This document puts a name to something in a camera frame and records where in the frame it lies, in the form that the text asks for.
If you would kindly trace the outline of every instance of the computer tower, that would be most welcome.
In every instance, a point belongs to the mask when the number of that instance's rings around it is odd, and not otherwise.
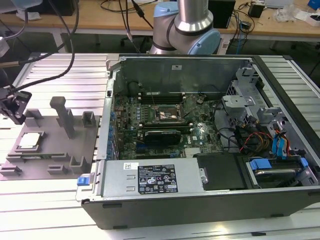
[[[208,8],[213,14],[213,27],[227,29],[236,0],[209,0]]]
[[[74,14],[76,9],[74,0],[53,0],[52,2],[62,16],[72,16]],[[40,14],[56,14],[48,0],[43,0],[42,4],[38,6],[30,7],[28,11]]]

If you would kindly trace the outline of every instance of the label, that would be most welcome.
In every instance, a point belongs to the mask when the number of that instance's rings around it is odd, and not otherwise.
[[[138,192],[140,194],[177,193],[175,165],[139,166]]]
[[[172,70],[182,70],[182,65],[172,65]]]
[[[125,162],[123,164],[123,170],[137,170],[138,166],[138,162]]]

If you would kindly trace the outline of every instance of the barcode sticker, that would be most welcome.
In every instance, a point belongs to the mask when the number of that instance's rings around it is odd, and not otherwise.
[[[123,170],[137,170],[138,166],[138,162],[125,162],[123,164]]]

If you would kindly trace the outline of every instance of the gray fixture stand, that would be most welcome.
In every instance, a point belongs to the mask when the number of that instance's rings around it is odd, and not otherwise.
[[[91,111],[73,116],[65,103],[61,96],[51,99],[59,118],[27,110],[25,125],[0,167],[0,180],[75,179],[90,171],[100,117]],[[35,146],[22,149],[20,141],[27,133],[40,137]]]

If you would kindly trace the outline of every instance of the black box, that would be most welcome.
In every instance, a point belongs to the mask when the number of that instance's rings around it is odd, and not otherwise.
[[[62,16],[72,16],[76,9],[74,0],[52,0],[52,3]],[[52,9],[48,0],[43,0],[43,2],[38,6],[28,8],[28,12],[56,15],[56,12]]]
[[[213,27],[227,29],[236,0],[209,0],[208,8],[213,13]]]
[[[265,4],[251,3],[250,8],[248,10],[248,15],[252,18],[260,18],[265,7]]]

